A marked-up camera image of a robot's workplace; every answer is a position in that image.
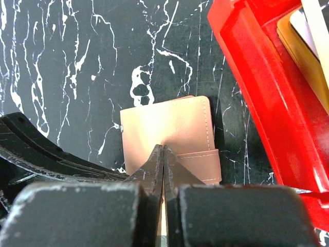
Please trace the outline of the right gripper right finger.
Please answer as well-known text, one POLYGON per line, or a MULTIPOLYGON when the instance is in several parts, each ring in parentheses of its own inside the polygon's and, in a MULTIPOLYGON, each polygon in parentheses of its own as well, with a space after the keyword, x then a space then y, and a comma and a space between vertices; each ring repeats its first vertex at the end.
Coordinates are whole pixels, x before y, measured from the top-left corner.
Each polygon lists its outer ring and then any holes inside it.
POLYGON ((285 186, 206 185, 163 149, 169 246, 318 246, 301 197, 285 186))

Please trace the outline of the red plastic bin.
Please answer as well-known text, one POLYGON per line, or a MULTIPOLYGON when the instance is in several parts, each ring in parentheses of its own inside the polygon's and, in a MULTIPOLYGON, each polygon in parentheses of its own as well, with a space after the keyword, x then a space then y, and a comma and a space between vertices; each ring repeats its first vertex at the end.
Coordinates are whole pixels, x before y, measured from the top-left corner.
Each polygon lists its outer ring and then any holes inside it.
POLYGON ((208 20, 238 82, 278 183, 306 190, 328 230, 328 114, 277 34, 300 1, 214 1, 208 20))

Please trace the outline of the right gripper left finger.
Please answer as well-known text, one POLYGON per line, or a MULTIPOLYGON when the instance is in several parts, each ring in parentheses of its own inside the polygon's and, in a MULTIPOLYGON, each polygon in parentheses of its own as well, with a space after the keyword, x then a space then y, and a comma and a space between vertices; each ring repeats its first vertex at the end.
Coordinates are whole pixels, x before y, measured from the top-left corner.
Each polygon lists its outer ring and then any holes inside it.
POLYGON ((15 198, 1 246, 160 246, 163 146, 123 182, 38 182, 15 198))

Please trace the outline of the pink leather card holder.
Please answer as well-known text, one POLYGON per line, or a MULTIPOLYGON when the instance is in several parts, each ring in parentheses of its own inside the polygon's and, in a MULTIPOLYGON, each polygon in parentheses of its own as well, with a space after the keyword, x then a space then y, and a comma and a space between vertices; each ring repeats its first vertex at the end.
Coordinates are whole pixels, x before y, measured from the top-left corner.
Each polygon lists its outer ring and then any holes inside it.
POLYGON ((146 163, 155 145, 167 145, 204 184, 221 182, 219 151, 206 96, 186 96, 121 110, 120 121, 127 175, 133 175, 146 163))

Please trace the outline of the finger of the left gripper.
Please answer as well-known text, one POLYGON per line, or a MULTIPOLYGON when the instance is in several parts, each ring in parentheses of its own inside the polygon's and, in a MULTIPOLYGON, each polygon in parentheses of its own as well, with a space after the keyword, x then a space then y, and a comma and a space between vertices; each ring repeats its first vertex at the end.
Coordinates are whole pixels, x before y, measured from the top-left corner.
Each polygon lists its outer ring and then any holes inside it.
POLYGON ((122 182, 124 173, 83 160, 52 143, 20 112, 1 117, 1 194, 31 174, 63 182, 122 182))

